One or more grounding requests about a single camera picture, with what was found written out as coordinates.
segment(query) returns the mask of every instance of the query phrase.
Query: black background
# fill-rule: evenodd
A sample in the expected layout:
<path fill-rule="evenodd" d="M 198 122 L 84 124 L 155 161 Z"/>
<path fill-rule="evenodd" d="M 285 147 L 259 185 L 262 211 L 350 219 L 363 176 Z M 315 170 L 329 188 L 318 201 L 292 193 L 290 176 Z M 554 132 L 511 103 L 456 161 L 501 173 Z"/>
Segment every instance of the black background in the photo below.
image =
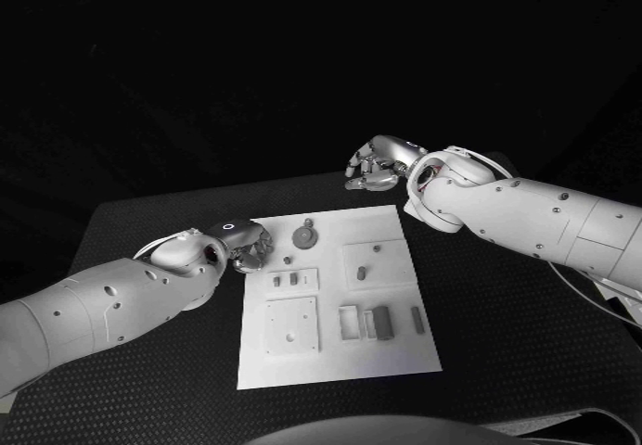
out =
<path fill-rule="evenodd" d="M 634 2 L 24 5 L 5 16 L 3 300 L 65 277 L 103 202 L 339 171 L 376 134 L 501 151 L 524 177 L 642 205 Z"/>

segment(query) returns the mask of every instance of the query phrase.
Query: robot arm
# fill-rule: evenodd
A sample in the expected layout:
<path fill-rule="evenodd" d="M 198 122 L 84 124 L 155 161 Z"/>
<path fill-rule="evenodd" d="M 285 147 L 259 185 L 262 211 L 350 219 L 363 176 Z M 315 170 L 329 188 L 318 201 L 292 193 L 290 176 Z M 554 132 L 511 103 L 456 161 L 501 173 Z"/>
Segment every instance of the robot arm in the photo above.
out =
<path fill-rule="evenodd" d="M 404 176 L 404 210 L 432 228 L 456 233 L 466 225 L 524 255 L 642 289 L 642 209 L 524 178 L 497 181 L 469 153 L 455 146 L 429 153 L 377 136 L 351 159 L 347 176 L 360 164 L 364 176 L 347 188 L 387 190 Z"/>
<path fill-rule="evenodd" d="M 0 398 L 50 370 L 127 343 L 211 298 L 228 260 L 259 271 L 272 251 L 262 224 L 236 220 L 191 230 L 152 256 L 123 258 L 0 305 Z"/>

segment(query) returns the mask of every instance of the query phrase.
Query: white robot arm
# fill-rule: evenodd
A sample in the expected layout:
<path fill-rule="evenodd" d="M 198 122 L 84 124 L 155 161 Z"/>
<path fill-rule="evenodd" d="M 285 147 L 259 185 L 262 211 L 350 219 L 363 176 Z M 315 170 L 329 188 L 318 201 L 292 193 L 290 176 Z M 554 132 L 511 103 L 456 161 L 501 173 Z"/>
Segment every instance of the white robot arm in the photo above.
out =
<path fill-rule="evenodd" d="M 404 210 L 432 228 L 456 233 L 466 225 L 524 255 L 642 289 L 642 209 L 510 173 L 498 181 L 471 153 L 456 146 L 430 153 L 380 135 L 351 159 L 347 176 L 360 164 L 364 176 L 347 188 L 389 190 L 406 177 Z"/>
<path fill-rule="evenodd" d="M 57 366 L 127 343 L 200 307 L 228 260 L 251 273 L 273 249 L 263 225 L 243 220 L 159 241 L 132 260 L 107 262 L 0 305 L 0 399 Z"/>

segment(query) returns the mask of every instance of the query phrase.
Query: white paper sheet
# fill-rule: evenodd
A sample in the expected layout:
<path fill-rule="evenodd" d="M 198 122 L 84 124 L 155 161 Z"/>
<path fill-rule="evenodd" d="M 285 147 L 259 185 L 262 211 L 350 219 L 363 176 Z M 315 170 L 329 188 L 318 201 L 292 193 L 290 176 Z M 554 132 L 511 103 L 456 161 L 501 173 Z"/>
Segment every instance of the white paper sheet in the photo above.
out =
<path fill-rule="evenodd" d="M 311 218 L 319 233 L 316 246 L 301 250 L 292 243 L 292 234 Z M 404 279 L 391 278 L 390 285 L 374 275 L 381 264 L 390 262 L 393 247 L 400 255 L 399 246 L 406 246 L 404 261 L 413 260 L 407 244 L 393 243 L 387 249 L 386 241 L 404 240 L 402 224 L 394 206 L 363 209 L 326 211 L 288 215 L 273 218 L 253 219 L 260 223 L 275 239 L 275 252 L 269 256 L 266 267 L 259 273 L 247 276 L 244 300 L 244 327 L 241 334 L 241 353 L 238 368 L 238 389 L 267 388 L 283 385 L 348 380 L 386 375 L 404 375 L 442 371 L 438 350 L 432 338 L 432 327 L 415 278 L 415 269 L 397 267 L 400 273 L 407 273 Z M 364 253 L 364 261 L 371 266 L 367 278 L 377 286 L 355 289 L 350 285 L 354 277 L 348 277 L 347 262 L 355 262 L 355 252 L 361 247 L 347 248 L 361 243 L 378 243 L 384 249 L 378 256 Z M 285 264 L 285 257 L 292 262 Z M 276 293 L 270 273 L 283 273 L 318 269 L 319 290 L 308 288 L 301 293 L 292 291 Z M 290 353 L 269 356 L 266 353 L 266 302 L 277 299 L 316 297 L 319 352 Z M 361 341 L 341 340 L 339 307 L 358 306 Z M 365 334 L 364 311 L 376 306 L 389 306 L 394 339 L 368 340 Z M 412 307 L 420 308 L 426 334 L 417 334 L 413 322 Z"/>

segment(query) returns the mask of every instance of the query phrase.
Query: black table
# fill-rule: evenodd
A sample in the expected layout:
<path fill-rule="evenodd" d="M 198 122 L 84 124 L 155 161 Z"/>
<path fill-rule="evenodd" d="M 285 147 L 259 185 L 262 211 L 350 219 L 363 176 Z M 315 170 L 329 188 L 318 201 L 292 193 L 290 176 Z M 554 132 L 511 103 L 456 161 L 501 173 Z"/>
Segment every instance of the black table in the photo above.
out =
<path fill-rule="evenodd" d="M 514 174 L 500 153 L 487 154 Z M 5 443 L 243 443 L 332 417 L 404 413 L 488 425 L 608 410 L 642 431 L 642 352 L 549 264 L 445 234 L 403 211 L 406 182 L 347 191 L 341 172 L 106 203 L 73 270 L 233 218 L 396 204 L 445 371 L 237 391 L 244 279 L 136 341 L 54 370 L 18 396 Z M 593 284 L 560 267 L 578 288 Z"/>

